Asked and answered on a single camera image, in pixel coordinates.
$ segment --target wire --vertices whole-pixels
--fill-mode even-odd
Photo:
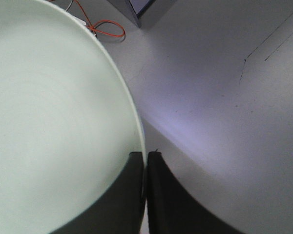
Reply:
[[[70,7],[72,6],[73,2],[74,2],[74,0],[71,0],[71,1],[70,1],[69,5],[68,5],[68,7],[65,9],[65,11],[68,11],[68,10],[70,9]]]
[[[124,37],[125,36],[125,29],[117,22],[115,21],[112,21],[112,20],[109,20],[109,19],[102,19],[98,22],[96,22],[95,24],[92,24],[88,15],[86,14],[86,12],[84,11],[83,7],[81,6],[81,4],[79,3],[78,0],[72,0],[71,1],[72,3],[75,2],[77,3],[77,5],[79,6],[79,8],[81,9],[81,11],[83,12],[86,20],[87,20],[87,24],[86,25],[86,28],[88,28],[91,32],[93,32],[95,35],[96,33],[101,33],[101,34],[104,34],[104,35],[108,35],[108,36],[111,36],[111,37],[115,37],[115,38],[121,38],[121,37]],[[98,30],[97,28],[104,24],[104,23],[110,23],[110,24],[114,24],[116,25],[117,27],[119,27],[121,30],[122,30],[122,33],[121,34],[112,34],[112,33],[108,33],[108,32],[105,32],[105,31],[101,31],[101,30]]]

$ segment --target plate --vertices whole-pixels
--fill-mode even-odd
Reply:
[[[132,151],[139,116],[96,38],[49,2],[0,0],[0,234],[69,222]]]

